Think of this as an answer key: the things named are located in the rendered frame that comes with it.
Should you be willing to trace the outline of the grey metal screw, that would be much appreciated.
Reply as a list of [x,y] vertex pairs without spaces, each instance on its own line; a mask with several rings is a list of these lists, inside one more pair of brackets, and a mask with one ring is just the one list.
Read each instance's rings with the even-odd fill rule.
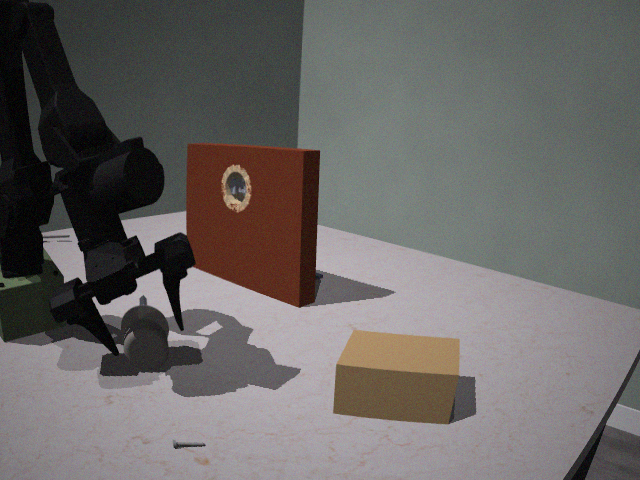
[[189,443],[189,442],[176,442],[176,440],[173,440],[173,447],[176,448],[177,446],[200,446],[201,443]]

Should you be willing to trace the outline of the tan cardboard box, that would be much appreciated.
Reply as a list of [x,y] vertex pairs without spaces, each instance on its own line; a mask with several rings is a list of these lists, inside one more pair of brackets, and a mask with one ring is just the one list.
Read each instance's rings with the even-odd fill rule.
[[449,424],[460,339],[353,330],[337,364],[333,414]]

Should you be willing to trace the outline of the brown wooden door slab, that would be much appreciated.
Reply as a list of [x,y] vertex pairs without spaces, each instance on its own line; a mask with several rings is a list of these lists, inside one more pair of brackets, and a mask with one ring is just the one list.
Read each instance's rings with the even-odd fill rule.
[[[217,145],[187,148],[193,267],[298,308],[314,303],[320,150]],[[235,178],[245,197],[231,194]]]

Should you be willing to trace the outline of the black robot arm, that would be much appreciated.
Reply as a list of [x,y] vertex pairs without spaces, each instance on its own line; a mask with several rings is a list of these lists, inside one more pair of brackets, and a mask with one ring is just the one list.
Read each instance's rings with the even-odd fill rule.
[[[54,195],[61,194],[79,231],[154,204],[163,192],[164,170],[142,137],[120,144],[79,89],[52,6],[0,2],[0,265],[3,278],[11,278],[43,273],[39,226],[49,222]],[[48,162],[33,150],[22,51],[40,102],[38,132]],[[63,168],[54,182],[49,164]],[[101,305],[133,293],[135,276],[149,268],[136,235],[126,240],[118,227],[107,234],[109,240],[96,246],[91,239],[81,243],[86,280]]]

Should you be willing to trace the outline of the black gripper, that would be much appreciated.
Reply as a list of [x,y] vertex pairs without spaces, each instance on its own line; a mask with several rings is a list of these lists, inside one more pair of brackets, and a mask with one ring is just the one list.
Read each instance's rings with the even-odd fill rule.
[[[113,227],[118,227],[124,238],[128,239],[119,215],[110,215],[92,226],[75,231],[80,251],[83,252],[81,243],[87,239],[91,239],[95,246],[109,240],[107,230]],[[187,269],[196,264],[192,248],[189,246],[187,236],[181,232],[156,242],[154,253],[146,256],[149,268],[135,276],[137,279],[160,269],[163,274],[163,285],[181,331],[184,327],[180,307],[180,280],[188,275]],[[50,312],[56,323],[67,320],[69,325],[77,324],[86,328],[115,356],[118,356],[119,351],[92,300],[93,297],[95,295],[88,282],[83,284],[77,277],[56,287],[49,302]]]

